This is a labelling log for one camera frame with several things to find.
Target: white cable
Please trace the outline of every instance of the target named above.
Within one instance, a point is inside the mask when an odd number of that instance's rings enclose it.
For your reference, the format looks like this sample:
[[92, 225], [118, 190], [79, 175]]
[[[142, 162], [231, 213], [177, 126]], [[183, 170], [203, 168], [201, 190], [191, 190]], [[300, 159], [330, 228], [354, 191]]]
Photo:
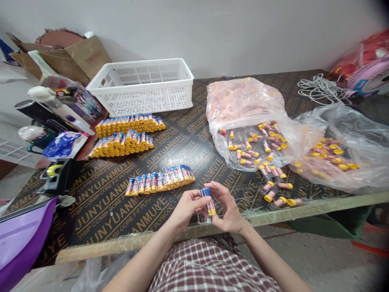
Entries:
[[[308, 97], [310, 100], [321, 105], [333, 104], [334, 102], [342, 102], [347, 100], [349, 104], [351, 102], [347, 99], [347, 89], [340, 88], [336, 83], [340, 80], [341, 75], [337, 81], [329, 81], [323, 78], [323, 74], [319, 74], [313, 77], [313, 81], [307, 79], [301, 79], [297, 86], [300, 87], [298, 93], [302, 96]], [[321, 103], [318, 100], [326, 98], [329, 103]]]

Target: concrete floor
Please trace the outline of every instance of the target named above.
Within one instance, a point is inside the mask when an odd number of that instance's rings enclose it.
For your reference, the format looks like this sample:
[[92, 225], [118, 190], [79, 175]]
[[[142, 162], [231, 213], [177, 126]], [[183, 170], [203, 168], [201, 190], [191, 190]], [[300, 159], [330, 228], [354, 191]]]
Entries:
[[[12, 199], [34, 170], [17, 166], [0, 181], [0, 198]], [[384, 271], [383, 258], [352, 246], [349, 240], [297, 233], [271, 226], [256, 228], [269, 245], [314, 291], [377, 291], [375, 283]], [[247, 245], [234, 236], [243, 256], [257, 265]]]

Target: black container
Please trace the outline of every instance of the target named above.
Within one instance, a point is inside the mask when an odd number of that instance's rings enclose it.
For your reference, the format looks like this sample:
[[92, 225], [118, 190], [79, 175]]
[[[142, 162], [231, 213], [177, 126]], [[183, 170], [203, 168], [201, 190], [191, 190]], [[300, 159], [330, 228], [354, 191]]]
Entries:
[[34, 100], [28, 99], [19, 102], [15, 105], [15, 109], [57, 133], [66, 131], [78, 132], [71, 125], [65, 123], [59, 116], [53, 114]]

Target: person's right hand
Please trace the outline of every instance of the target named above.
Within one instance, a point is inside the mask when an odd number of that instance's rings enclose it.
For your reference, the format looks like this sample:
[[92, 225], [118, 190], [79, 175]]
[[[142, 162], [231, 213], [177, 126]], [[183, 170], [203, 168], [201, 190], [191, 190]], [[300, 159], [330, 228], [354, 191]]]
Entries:
[[223, 232], [240, 234], [248, 222], [240, 214], [230, 191], [220, 183], [213, 181], [204, 184], [204, 186], [211, 189], [212, 196], [219, 200], [225, 211], [223, 219], [220, 219], [218, 215], [212, 216], [212, 224]]

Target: white bottle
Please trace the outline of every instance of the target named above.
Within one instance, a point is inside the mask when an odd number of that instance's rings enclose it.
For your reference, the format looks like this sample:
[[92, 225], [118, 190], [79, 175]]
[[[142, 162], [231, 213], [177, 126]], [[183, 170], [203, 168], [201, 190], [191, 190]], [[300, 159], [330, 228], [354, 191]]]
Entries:
[[71, 115], [67, 115], [66, 119], [70, 122], [70, 124], [75, 127], [77, 130], [87, 133], [89, 135], [94, 135], [94, 131], [92, 131], [89, 127], [86, 127], [83, 123], [81, 123], [79, 120], [76, 120]]
[[85, 126], [90, 125], [80, 117], [74, 110], [64, 104], [57, 98], [56, 93], [48, 87], [35, 86], [31, 88], [28, 93], [34, 100], [47, 105], [55, 114], [60, 116], [65, 122], [69, 122], [66, 118], [67, 115], [71, 115], [76, 120], [82, 122]]

